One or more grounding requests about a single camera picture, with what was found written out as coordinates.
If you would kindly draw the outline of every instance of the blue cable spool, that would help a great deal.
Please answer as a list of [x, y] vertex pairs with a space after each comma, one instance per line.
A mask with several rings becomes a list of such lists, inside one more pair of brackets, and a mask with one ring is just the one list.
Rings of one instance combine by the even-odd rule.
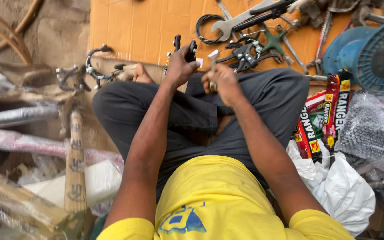
[[384, 92], [384, 25], [377, 29], [360, 26], [342, 33], [328, 47], [323, 68], [326, 74], [345, 68], [353, 74], [352, 84]]

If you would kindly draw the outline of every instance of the hand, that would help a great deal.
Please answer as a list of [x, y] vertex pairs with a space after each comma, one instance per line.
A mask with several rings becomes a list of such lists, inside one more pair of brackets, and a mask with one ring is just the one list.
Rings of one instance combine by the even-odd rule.
[[216, 72], [206, 73], [201, 78], [201, 82], [207, 94], [210, 93], [210, 82], [215, 82], [221, 100], [228, 107], [233, 107], [239, 99], [245, 98], [232, 68], [224, 64], [216, 64]]
[[161, 85], [168, 84], [170, 87], [177, 89], [185, 84], [189, 77], [200, 67], [199, 62], [186, 62], [185, 56], [188, 50], [189, 45], [180, 48], [171, 55], [167, 76]]

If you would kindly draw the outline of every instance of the yellow t-shirt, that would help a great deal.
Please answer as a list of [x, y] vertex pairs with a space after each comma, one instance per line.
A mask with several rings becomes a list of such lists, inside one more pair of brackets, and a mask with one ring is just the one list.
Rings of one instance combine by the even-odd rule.
[[214, 155], [178, 167], [162, 192], [155, 223], [124, 219], [97, 240], [353, 239], [317, 210], [297, 212], [284, 228], [253, 174], [236, 159]]

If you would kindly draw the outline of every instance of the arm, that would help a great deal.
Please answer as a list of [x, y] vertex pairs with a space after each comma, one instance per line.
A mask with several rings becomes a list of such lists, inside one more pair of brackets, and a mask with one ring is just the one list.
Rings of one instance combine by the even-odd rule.
[[199, 63], [186, 63], [189, 46], [171, 57], [166, 79], [145, 114], [131, 142], [118, 194], [104, 228], [131, 217], [144, 218], [155, 224], [158, 171], [167, 148], [170, 104], [177, 88], [189, 79]]
[[305, 209], [326, 213], [301, 180], [285, 149], [245, 98], [232, 69], [218, 64], [216, 73], [203, 76], [206, 92], [210, 81], [217, 84], [225, 105], [233, 108], [251, 158], [273, 191], [285, 220], [289, 222], [296, 212]]

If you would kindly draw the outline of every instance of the man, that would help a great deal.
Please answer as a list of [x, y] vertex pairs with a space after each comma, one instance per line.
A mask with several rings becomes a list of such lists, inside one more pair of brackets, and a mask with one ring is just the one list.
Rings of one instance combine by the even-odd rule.
[[[171, 56], [159, 87], [116, 82], [94, 97], [99, 121], [126, 159], [98, 239], [352, 239], [285, 152], [308, 80], [289, 69], [236, 76], [218, 64], [199, 81], [191, 77], [199, 63], [184, 60], [187, 49]], [[139, 78], [152, 82], [140, 65]], [[176, 91], [188, 79], [186, 93]], [[218, 95], [206, 94], [211, 81]], [[186, 137], [199, 132], [219, 136], [208, 146]], [[289, 228], [266, 198], [268, 187]]]

